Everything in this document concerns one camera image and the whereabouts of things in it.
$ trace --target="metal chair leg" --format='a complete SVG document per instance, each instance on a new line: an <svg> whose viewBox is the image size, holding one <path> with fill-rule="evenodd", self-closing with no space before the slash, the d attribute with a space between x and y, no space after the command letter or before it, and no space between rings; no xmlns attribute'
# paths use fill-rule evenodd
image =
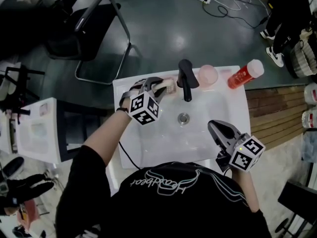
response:
<svg viewBox="0 0 317 238"><path fill-rule="evenodd" d="M118 9L118 7L117 7L115 1L114 1L114 0L110 0L110 2L111 2L111 4L113 5L113 7L114 7L114 9L115 9L115 11L116 11L116 13L117 13L117 16L118 16L118 18L119 18L119 20L120 20L120 23L121 23L121 25L122 25L122 27L123 27L123 29L124 29L124 31L125 31L127 37L128 37L128 45L127 45L127 47L126 47L126 49L125 49L125 51L124 51L124 53L123 53L123 57L122 57L122 60L121 60L119 69L118 69L118 71L117 71L117 74L116 74L116 76L114 77L114 79L113 79L111 82L101 82L101 81L95 81L95 80L90 80L90 79L86 79L86 78L81 78L81 77L79 77L78 74L79 74L79 71L80 71L80 67L81 67L81 65L83 64L83 61L79 61L78 64L77 64L76 70L75 70L75 77L76 77L78 80L86 81L86 82L91 82L91 83L95 83L95 84L100 84L100 85L112 85L112 82L113 82L114 80L116 80L116 79L118 78L118 76L119 76L119 73L120 73L121 68L122 68L122 66L123 66L123 62L124 62L124 60L125 60L125 58L126 58L126 56L127 56L127 54L128 54L128 51L129 51L129 49L130 49L130 46L131 46L130 33L129 33L129 30L128 30L128 28L127 28L127 26L126 26L126 24L125 24L125 22L124 22L124 20L123 20L123 18L122 18L122 15L121 15L121 13L120 13L120 11L119 11L119 9Z"/></svg>

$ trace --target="wooden floor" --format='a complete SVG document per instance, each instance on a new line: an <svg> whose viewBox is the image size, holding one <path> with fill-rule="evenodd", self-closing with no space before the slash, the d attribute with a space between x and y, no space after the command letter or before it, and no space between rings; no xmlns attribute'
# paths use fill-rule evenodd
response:
<svg viewBox="0 0 317 238"><path fill-rule="evenodd" d="M304 88L305 86L292 86L246 91L251 134L267 150L304 131L302 113L308 109Z"/></svg>

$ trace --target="green floor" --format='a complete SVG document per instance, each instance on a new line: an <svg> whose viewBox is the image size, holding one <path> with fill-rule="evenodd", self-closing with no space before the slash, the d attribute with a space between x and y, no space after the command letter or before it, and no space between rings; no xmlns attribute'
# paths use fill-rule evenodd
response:
<svg viewBox="0 0 317 238"><path fill-rule="evenodd" d="M74 10L88 7L93 0L78 0ZM131 34L132 48L120 78L178 69L181 59L189 59L194 67L243 66L252 59L264 64L261 78L246 84L246 89L277 87L307 83L293 79L287 69L277 67L265 52L269 42L259 32L265 25L250 29L242 20L215 18L207 15L198 0L116 0ZM231 0L220 0L234 7ZM239 2L241 11L229 11L257 25L266 16L261 6ZM206 9L219 14L212 2ZM94 61L87 62L82 72L91 78L110 80L125 49L126 36L116 18L109 28ZM32 75L30 90L42 99L55 97L86 106L113 107L112 86L79 81L74 76L76 61L49 59L42 47L21 58L30 69L46 71L44 80Z"/></svg>

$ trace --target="faucet handle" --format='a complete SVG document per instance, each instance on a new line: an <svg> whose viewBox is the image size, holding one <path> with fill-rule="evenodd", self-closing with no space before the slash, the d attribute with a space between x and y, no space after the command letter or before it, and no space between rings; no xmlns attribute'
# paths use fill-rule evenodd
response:
<svg viewBox="0 0 317 238"><path fill-rule="evenodd" d="M179 75L178 75L178 80L177 80L177 84L180 84L181 87L182 86L182 77L186 77L187 83L189 85L190 88L197 88L199 87L199 83L193 73L193 64L187 60L187 59L183 59L178 63L178 68L180 70Z"/></svg>

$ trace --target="small white sink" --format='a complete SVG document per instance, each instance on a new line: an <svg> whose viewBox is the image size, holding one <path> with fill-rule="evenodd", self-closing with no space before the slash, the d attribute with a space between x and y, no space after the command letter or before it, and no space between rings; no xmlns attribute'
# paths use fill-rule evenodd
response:
<svg viewBox="0 0 317 238"><path fill-rule="evenodd" d="M121 137L121 144L139 167L153 167L171 161L196 162L216 158L219 148L213 141L207 124L219 119L234 124L241 132L250 133L250 119L244 87L231 90L227 79L238 66L218 67L218 81L208 89L191 89L192 101L183 100L183 89L165 95L159 104L162 109L157 122L140 126L131 121ZM199 69L193 69L197 76ZM118 79L113 82L115 108L125 91L138 80L147 77L175 78L178 70ZM178 116L186 113L189 122L182 125ZM134 166L121 148L123 168Z"/></svg>

